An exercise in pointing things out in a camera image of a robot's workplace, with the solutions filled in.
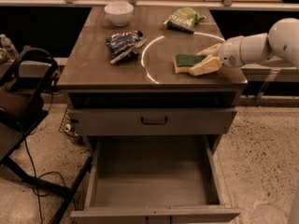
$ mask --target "wooden cabinet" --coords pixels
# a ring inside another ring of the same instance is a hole
[[[115,27],[94,7],[68,59],[58,86],[93,153],[85,208],[71,215],[78,223],[224,222],[239,213],[223,202],[212,154],[247,81],[225,67],[175,74],[175,54],[222,41],[206,7],[196,8],[206,19],[194,34],[165,29],[176,9],[135,7],[133,19]],[[148,39],[144,53],[110,64],[105,39],[133,30]]]

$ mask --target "green sponge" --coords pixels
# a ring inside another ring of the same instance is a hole
[[[174,59],[175,72],[189,73],[189,68],[200,63],[205,59],[206,55],[190,55],[190,54],[178,54]]]

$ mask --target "cabinet top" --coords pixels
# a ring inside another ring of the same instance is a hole
[[[93,7],[59,79],[61,90],[106,89],[244,89],[247,81],[240,69],[193,77],[175,74],[173,60],[179,53],[196,54],[223,41],[221,32],[206,7],[194,10],[206,16],[195,25],[195,33],[170,30],[163,21],[181,7],[135,7],[124,26],[113,25],[104,7]],[[129,62],[112,59],[106,38],[120,32],[139,30],[147,38],[142,54]]]

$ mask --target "open drawer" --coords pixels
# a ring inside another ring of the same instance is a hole
[[[228,222],[204,135],[100,137],[86,203],[71,218],[88,224]]]

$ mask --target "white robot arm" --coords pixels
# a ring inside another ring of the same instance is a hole
[[[257,63],[291,64],[299,69],[299,20],[280,20],[268,34],[230,38],[220,45],[218,53],[228,67]]]

